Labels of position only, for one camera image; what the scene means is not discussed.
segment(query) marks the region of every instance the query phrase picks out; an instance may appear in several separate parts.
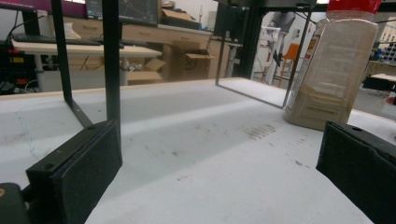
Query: black metal leg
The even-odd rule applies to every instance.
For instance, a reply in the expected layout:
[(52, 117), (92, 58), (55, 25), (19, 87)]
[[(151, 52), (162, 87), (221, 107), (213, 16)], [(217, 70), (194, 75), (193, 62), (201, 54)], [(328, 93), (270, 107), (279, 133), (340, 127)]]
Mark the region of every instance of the black metal leg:
[(107, 119), (114, 119), (120, 131), (120, 49), (119, 1), (102, 0), (105, 40), (105, 81)]
[(53, 23), (56, 34), (56, 45), (58, 48), (59, 66), (61, 69), (62, 89), (64, 91), (64, 100), (76, 115), (81, 125), (86, 128), (92, 125), (85, 113), (73, 100), (72, 87), (70, 83), (69, 61), (67, 59), (66, 39), (64, 37), (64, 16), (62, 13), (61, 0), (51, 0)]

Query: white table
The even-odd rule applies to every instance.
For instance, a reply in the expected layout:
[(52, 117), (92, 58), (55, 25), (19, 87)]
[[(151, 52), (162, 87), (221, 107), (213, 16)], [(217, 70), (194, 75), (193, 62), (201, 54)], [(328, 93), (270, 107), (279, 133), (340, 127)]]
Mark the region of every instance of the white table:
[[(40, 58), (40, 55), (57, 55), (58, 50), (56, 44), (25, 43), (25, 42), (18, 42), (15, 40), (12, 40), (12, 44), (14, 48), (17, 50), (23, 51), (26, 54), (35, 55), (35, 67), (38, 72), (37, 79), (41, 91), (53, 91), (61, 88), (61, 81), (60, 81), (61, 78), (59, 72), (47, 72), (47, 74), (43, 73), (44, 70)], [(66, 48), (68, 55), (82, 55), (82, 56), (104, 55), (103, 45), (101, 46), (67, 45)], [(146, 49), (142, 47), (125, 46), (123, 49), (120, 49), (120, 59), (121, 59), (120, 84), (123, 86), (128, 85), (128, 71), (127, 71), (128, 57), (154, 58), (161, 55), (162, 53), (157, 50)], [(98, 75), (98, 71), (74, 72), (71, 74), (73, 81), (72, 86), (74, 87), (74, 89), (84, 89), (83, 87), (87, 88), (87, 85), (90, 84), (91, 85), (88, 87), (91, 86), (104, 87), (105, 77), (102, 76), (101, 79), (98, 79), (96, 78), (98, 77), (97, 75)]]
[[(261, 83), (221, 82), (283, 100)], [(0, 183), (24, 188), (24, 170), (82, 127), (61, 93), (23, 96), (0, 98)], [(106, 119), (104, 90), (74, 96), (92, 122)], [(282, 114), (214, 80), (122, 88), (123, 166), (87, 223), (371, 223), (315, 169), (323, 133)], [(396, 134), (359, 111), (349, 123)]]

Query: cardboard box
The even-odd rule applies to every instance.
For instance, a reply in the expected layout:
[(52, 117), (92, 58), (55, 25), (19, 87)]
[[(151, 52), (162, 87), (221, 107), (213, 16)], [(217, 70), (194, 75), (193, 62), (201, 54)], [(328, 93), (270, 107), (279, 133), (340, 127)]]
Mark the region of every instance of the cardboard box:
[(142, 71), (132, 71), (128, 73), (128, 85), (162, 82), (163, 77), (158, 73), (158, 71), (164, 65), (165, 62), (159, 59), (152, 59), (144, 66)]
[(199, 22), (196, 22), (195, 18), (193, 18), (189, 13), (186, 12), (177, 12), (163, 9), (161, 23), (170, 26), (188, 28), (192, 30), (199, 29)]
[(208, 71), (214, 56), (185, 54), (186, 49), (199, 49), (199, 42), (174, 41), (163, 46), (163, 78), (169, 81), (197, 80), (208, 78)]

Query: scuff mark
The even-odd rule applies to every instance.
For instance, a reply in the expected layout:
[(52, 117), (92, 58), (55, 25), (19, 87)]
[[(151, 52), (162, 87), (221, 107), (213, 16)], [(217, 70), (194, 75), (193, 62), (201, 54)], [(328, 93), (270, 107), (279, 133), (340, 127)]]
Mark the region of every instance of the scuff mark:
[(183, 179), (186, 179), (186, 178), (187, 178), (187, 176), (183, 175), (183, 176), (179, 177), (177, 180), (180, 181), (180, 180), (183, 180)]

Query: red object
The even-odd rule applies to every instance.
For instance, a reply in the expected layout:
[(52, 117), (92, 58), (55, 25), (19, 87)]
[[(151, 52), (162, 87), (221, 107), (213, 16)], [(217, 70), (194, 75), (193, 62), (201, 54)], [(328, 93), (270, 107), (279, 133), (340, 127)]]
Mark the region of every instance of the red object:
[(382, 0), (330, 0), (327, 11), (351, 10), (375, 14)]
[(389, 105), (394, 105), (395, 104), (395, 98), (394, 97), (388, 97), (385, 99), (385, 103), (389, 104)]

